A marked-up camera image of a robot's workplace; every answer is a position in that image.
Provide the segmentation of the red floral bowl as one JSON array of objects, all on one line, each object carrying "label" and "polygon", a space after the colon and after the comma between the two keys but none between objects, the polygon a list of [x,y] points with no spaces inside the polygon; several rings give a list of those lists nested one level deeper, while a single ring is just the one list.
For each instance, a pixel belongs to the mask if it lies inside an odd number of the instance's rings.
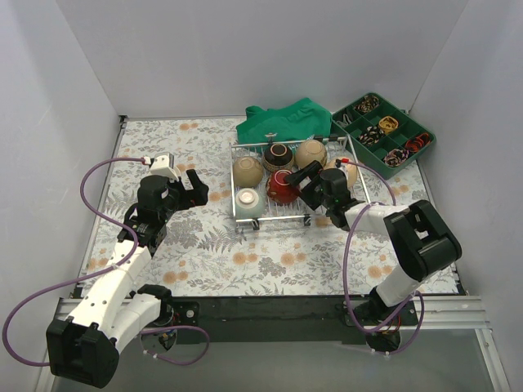
[{"label": "red floral bowl", "polygon": [[291,186],[285,178],[292,172],[287,169],[280,169],[273,172],[266,182],[266,194],[269,199],[278,205],[293,203],[298,199],[300,189]]}]

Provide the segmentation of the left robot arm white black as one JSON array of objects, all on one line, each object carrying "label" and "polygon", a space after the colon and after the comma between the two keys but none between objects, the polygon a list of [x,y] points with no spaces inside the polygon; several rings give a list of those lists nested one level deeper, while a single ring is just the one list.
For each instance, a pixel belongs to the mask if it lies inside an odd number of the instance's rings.
[{"label": "left robot arm white black", "polygon": [[166,332],[167,345],[173,344],[170,290],[146,285],[134,292],[132,287],[165,239],[172,215],[208,202],[208,186],[196,171],[186,175],[190,189],[163,169],[141,180],[137,201],[124,216],[109,272],[96,279],[66,318],[53,320],[47,328],[53,375],[103,388],[115,374],[123,349],[145,328]]}]

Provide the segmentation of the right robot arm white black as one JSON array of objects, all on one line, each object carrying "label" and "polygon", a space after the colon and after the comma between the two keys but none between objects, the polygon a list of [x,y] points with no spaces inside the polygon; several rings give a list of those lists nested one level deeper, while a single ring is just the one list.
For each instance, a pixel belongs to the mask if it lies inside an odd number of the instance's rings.
[{"label": "right robot arm white black", "polygon": [[385,325],[397,318],[425,281],[457,261],[463,251],[427,200],[406,206],[366,203],[353,198],[347,186],[347,169],[356,165],[348,158],[336,159],[332,168],[313,161],[284,176],[284,183],[292,187],[304,183],[300,199],[311,209],[323,207],[325,215],[339,229],[349,234],[364,231],[390,239],[397,266],[373,288],[365,303],[347,309],[352,319],[363,317]]}]

